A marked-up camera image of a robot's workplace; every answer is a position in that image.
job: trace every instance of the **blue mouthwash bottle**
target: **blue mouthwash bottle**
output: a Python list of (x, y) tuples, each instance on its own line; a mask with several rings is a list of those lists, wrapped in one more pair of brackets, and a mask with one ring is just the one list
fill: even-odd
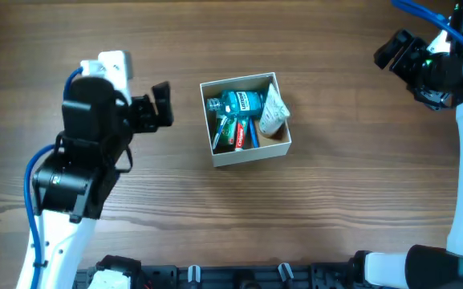
[(230, 118), (259, 116), (263, 111), (263, 96), (257, 92), (225, 90), (220, 99), (208, 99), (206, 108), (211, 112), (220, 112)]

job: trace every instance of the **bottle cap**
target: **bottle cap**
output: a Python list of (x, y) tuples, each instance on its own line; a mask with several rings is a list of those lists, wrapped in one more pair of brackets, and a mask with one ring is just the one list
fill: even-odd
[(221, 110), (221, 100), (218, 98), (208, 99), (206, 101), (206, 108), (211, 112), (217, 112)]

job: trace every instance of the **wooden table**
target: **wooden table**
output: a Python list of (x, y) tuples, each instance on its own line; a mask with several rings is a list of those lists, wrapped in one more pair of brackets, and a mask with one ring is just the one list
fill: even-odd
[[(4, 2), (0, 288), (16, 284), (26, 250), (26, 163), (63, 128), (65, 79), (108, 50), (132, 53), (135, 95), (170, 81), (176, 121), (133, 140), (135, 168), (105, 203), (80, 267), (106, 254), (303, 264), (445, 245), (457, 192), (454, 112), (431, 112), (372, 62), (403, 26), (426, 39), (437, 30), (389, 1)], [(450, 1), (421, 2), (450, 12)], [(270, 71), (293, 114), (288, 155), (215, 169), (199, 83)]]

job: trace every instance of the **open box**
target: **open box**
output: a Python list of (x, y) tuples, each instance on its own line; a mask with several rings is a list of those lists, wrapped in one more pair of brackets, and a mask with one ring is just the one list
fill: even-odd
[(256, 120), (254, 125), (256, 126), (256, 134), (258, 135), (259, 143), (259, 148), (257, 149), (253, 148), (249, 130), (247, 132), (244, 150), (235, 152), (234, 147), (225, 149), (217, 147), (215, 150), (212, 149), (212, 139), (217, 130), (217, 116), (215, 112), (210, 112), (206, 109), (206, 100), (215, 97), (220, 98), (222, 91), (226, 89), (266, 92), (270, 83), (274, 85), (279, 95), (281, 95), (278, 81), (276, 80), (276, 74), (273, 72), (201, 83), (202, 107), (205, 111), (209, 150), (212, 152), (214, 167), (286, 155), (292, 143), (290, 131), (288, 130), (288, 123), (286, 121), (274, 136), (266, 138), (259, 132), (259, 120)]

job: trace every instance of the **toothpaste tube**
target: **toothpaste tube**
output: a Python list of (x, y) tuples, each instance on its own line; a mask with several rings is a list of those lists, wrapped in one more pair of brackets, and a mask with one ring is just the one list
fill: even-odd
[(260, 133), (266, 137), (273, 136), (289, 116), (288, 108), (286, 108), (281, 96), (271, 83), (266, 96), (262, 118), (260, 119)]
[(212, 149), (216, 149), (217, 145), (234, 145), (234, 133), (237, 128), (237, 119), (217, 113), (217, 125), (217, 132), (212, 141)]
[(234, 147), (236, 152), (244, 150), (246, 142), (247, 125), (249, 124), (248, 116), (239, 116), (237, 124), (237, 144)]

